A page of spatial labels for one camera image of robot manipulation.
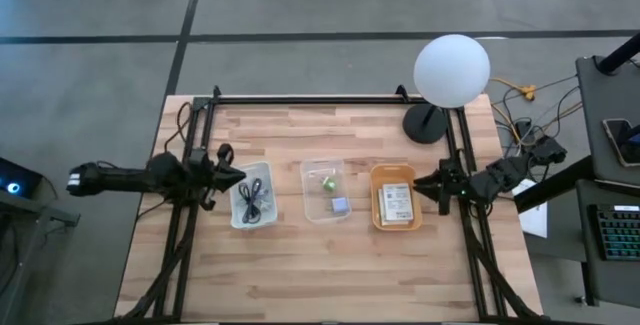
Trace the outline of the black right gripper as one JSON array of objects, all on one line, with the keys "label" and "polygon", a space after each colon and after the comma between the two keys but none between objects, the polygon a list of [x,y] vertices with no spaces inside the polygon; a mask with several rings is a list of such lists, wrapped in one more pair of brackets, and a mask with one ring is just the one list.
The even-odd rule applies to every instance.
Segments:
[{"label": "black right gripper", "polygon": [[448,215],[451,197],[466,194],[467,178],[457,157],[441,159],[439,171],[416,178],[413,189],[428,198],[438,198],[439,214]]}]

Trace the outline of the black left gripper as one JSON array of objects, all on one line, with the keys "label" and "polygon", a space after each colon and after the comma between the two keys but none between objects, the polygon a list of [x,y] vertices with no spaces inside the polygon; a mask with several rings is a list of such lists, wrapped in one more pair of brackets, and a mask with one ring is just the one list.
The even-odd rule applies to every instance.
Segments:
[{"label": "black left gripper", "polygon": [[[212,210],[215,206],[213,196],[216,192],[216,164],[209,158],[207,150],[194,148],[189,155],[189,174],[191,187],[197,193],[198,204],[203,210]],[[229,163],[219,162],[221,191],[226,192],[246,178],[246,173],[232,167]]]}]

